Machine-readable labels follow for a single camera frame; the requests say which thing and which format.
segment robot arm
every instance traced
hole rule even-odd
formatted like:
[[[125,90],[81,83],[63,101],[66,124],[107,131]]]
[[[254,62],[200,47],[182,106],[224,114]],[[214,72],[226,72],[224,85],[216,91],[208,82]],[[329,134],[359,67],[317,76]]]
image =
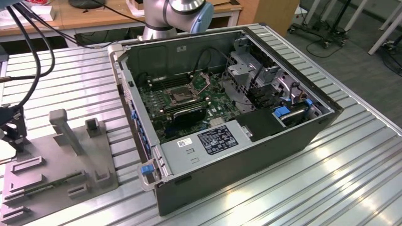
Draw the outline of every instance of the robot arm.
[[[176,36],[177,29],[200,33],[209,29],[214,5],[206,0],[145,0],[144,40]]]
[[[0,1],[0,11],[6,9],[7,6],[11,6],[15,3],[19,3],[22,0],[2,0]]]

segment warning label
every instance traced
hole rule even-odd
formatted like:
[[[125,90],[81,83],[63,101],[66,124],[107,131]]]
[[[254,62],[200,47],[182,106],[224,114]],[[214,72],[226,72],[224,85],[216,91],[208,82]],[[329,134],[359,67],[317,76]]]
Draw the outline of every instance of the warning label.
[[[240,144],[226,126],[221,126],[217,129],[201,133],[198,136],[210,155],[214,155]]]

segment black wire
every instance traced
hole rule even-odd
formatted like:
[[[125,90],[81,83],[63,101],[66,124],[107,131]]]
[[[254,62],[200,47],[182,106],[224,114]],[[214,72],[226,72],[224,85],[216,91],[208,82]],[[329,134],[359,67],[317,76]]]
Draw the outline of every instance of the black wire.
[[[114,44],[116,42],[118,42],[120,40],[109,43],[107,45],[105,46],[99,46],[99,47],[95,47],[95,46],[86,46],[83,45],[82,43],[79,43],[77,41],[77,39],[70,36],[69,34],[63,33],[62,31],[57,30],[42,18],[41,16],[38,16],[34,12],[31,12],[29,9],[27,9],[27,6],[23,4],[23,3],[18,3],[14,5],[14,7],[22,7],[22,9],[25,10],[25,12],[35,19],[38,20],[47,28],[50,28],[53,31],[55,31],[62,37],[65,37],[67,40],[70,40],[74,44],[77,44],[78,46],[83,47],[83,48],[89,48],[89,49],[98,49],[98,48],[105,48],[107,46],[110,46],[111,44]]]
[[[91,34],[82,34],[83,36],[91,37],[95,35],[95,32],[93,32]]]
[[[384,57],[384,54],[381,54],[381,59],[383,59],[383,63],[384,63],[384,65],[389,68],[389,70],[392,71],[392,72],[395,72],[396,73],[396,75],[399,75],[399,76],[401,76],[402,77],[402,74],[400,74],[389,65],[388,65],[388,63],[385,62],[385,57]]]
[[[298,28],[298,29],[300,29],[301,31],[304,31],[305,33],[309,33],[309,34],[313,34],[313,35],[319,36],[323,40],[325,39],[325,37],[321,36],[320,34],[316,34],[316,33],[310,32],[309,30],[305,30],[304,28]]]
[[[202,58],[204,53],[205,53],[208,50],[210,50],[210,49],[214,49],[218,53],[221,53],[222,56],[228,59],[228,61],[230,61],[230,62],[234,64],[233,60],[228,57],[228,55],[226,55],[220,49],[217,49],[216,47],[206,47],[206,48],[202,50],[202,52],[201,52],[201,54],[200,54],[200,57],[198,57],[198,59],[197,59],[197,64],[196,64],[196,66],[194,66],[193,73],[196,73],[196,71],[197,71],[198,68],[200,68],[200,63],[201,63],[201,58]]]
[[[242,103],[242,102],[240,102],[240,101],[236,101],[236,100],[234,100],[234,102],[237,102],[237,103],[240,103],[240,104],[242,104],[242,105],[250,105],[250,106],[254,105],[254,104],[245,104],[245,103]]]
[[[111,10],[113,12],[118,13],[121,16],[125,16],[126,18],[129,18],[129,19],[132,19],[132,20],[134,20],[134,21],[137,21],[137,22],[141,22],[141,23],[146,24],[145,21],[141,21],[141,20],[133,18],[132,16],[128,16],[126,14],[118,12],[118,11],[114,10],[110,6],[107,6],[106,4],[101,3],[99,1],[97,1],[97,0],[91,0],[91,1],[95,2],[95,3],[98,3],[99,5],[102,5],[105,8],[107,8],[107,9]]]
[[[264,68],[265,68],[265,64],[261,65],[261,67],[260,67],[260,69],[258,69],[258,72],[257,72],[254,78],[252,79],[252,83],[250,83],[249,89],[252,88],[253,84],[256,83],[256,80],[258,79],[258,76],[260,76],[260,74],[262,73]]]
[[[107,30],[106,36],[105,36],[105,38],[103,38],[103,40],[102,40],[101,42],[94,41],[93,39],[86,38],[83,34],[79,34],[79,35],[81,35],[82,38],[85,38],[85,39],[87,39],[89,41],[91,41],[93,44],[97,44],[97,43],[105,43],[105,41],[106,41],[106,39],[107,39],[107,36],[109,36],[109,31],[110,31],[110,30]]]
[[[304,8],[301,7],[301,13],[302,13],[302,18],[304,18],[304,22],[302,22],[302,26],[309,27],[308,23],[306,23],[306,18],[305,18],[305,14],[304,14]]]
[[[49,71],[46,73],[43,73],[41,75],[41,78],[43,78],[45,76],[47,76],[55,69],[55,65],[57,65],[57,58],[55,58],[55,53],[54,53],[54,49],[51,47],[51,44],[43,34],[43,32],[41,31],[41,29],[38,28],[37,24],[33,22],[33,20],[30,19],[30,17],[25,14],[25,12],[17,8],[18,12],[25,16],[25,18],[27,19],[29,23],[33,25],[33,27],[35,28],[37,32],[39,33],[41,37],[43,38],[43,41],[45,41],[45,44],[50,50],[50,53],[51,53],[51,58],[53,58],[53,64],[51,64],[51,67],[49,69]],[[31,76],[19,76],[19,77],[11,77],[11,80],[15,81],[15,80],[26,80],[26,79],[35,79],[35,76],[31,75]]]
[[[402,68],[402,64],[399,62],[399,60],[395,58],[395,56],[389,53],[389,51],[387,51],[387,54],[391,56],[391,58],[393,59],[393,61],[397,63],[397,65]]]
[[[323,41],[323,39],[315,41],[313,43],[310,43],[310,44],[306,46],[306,51],[308,51],[313,56],[316,56],[316,57],[320,57],[320,58],[329,58],[332,55],[335,55],[335,54],[344,48],[344,46],[341,46],[341,47],[340,47],[332,54],[329,54],[328,56],[320,56],[320,55],[316,55],[316,54],[312,53],[312,51],[309,50],[309,47],[310,47],[313,44],[316,44],[316,43],[319,43],[319,42],[321,42],[321,41]]]
[[[320,19],[323,18],[323,15],[325,14],[325,11],[328,10],[328,7],[329,7],[329,3],[332,2],[332,0],[328,1],[327,5],[325,5],[325,8],[323,9],[323,12],[320,14]]]
[[[103,38],[103,40],[102,40],[101,43],[105,43],[105,41],[106,41],[106,39],[107,39],[107,36],[109,36],[109,31],[110,31],[110,30],[107,30],[107,32],[106,32],[106,37]]]
[[[30,88],[30,90],[29,90],[29,92],[26,94],[26,97],[21,101],[21,103],[17,106],[14,106],[15,109],[21,109],[25,106],[25,104],[27,103],[27,101],[30,100],[30,98],[33,96],[33,93],[34,93],[34,91],[37,89],[38,82],[39,82],[39,79],[41,79],[42,65],[41,65],[41,60],[39,60],[39,56],[38,56],[38,53],[37,53],[37,49],[34,47],[30,35],[27,34],[26,28],[25,28],[25,26],[23,26],[23,24],[22,24],[18,16],[14,13],[14,10],[13,10],[13,8],[10,6],[7,6],[7,10],[9,10],[10,14],[11,14],[11,17],[13,17],[15,23],[18,24],[19,29],[22,30],[22,33],[23,33],[25,38],[27,40],[27,44],[29,44],[29,47],[31,49],[31,52],[33,52],[33,55],[34,55],[34,59],[35,59],[35,63],[37,63],[37,76],[35,76],[31,88]]]

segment metal workbench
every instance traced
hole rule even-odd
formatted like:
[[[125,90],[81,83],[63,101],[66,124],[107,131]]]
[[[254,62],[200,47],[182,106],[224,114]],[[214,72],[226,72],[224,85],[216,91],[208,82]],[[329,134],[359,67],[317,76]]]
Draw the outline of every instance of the metal workbench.
[[[58,108],[67,109],[71,127],[82,126],[93,117],[105,120],[121,187],[29,225],[402,223],[402,130],[269,27],[249,27],[347,109],[333,126],[302,152],[161,217],[154,193],[142,190],[138,180],[141,160],[107,51],[58,50],[55,71],[42,79],[26,106],[29,138],[54,132],[47,113]],[[41,58],[43,64],[51,64],[46,52]],[[34,74],[34,68],[30,54],[11,56],[2,75]],[[7,83],[0,88],[2,102],[17,103],[30,85],[31,81]]]

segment white sticker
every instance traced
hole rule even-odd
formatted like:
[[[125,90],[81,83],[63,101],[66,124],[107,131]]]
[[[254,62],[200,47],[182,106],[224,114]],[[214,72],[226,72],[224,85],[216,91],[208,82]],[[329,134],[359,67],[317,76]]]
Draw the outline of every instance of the white sticker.
[[[178,47],[178,52],[184,52],[184,51],[186,51],[188,50],[188,46],[181,46],[181,47]]]
[[[178,141],[180,147],[185,147],[185,146],[192,145],[192,144],[193,144],[192,138],[188,138],[185,140]]]

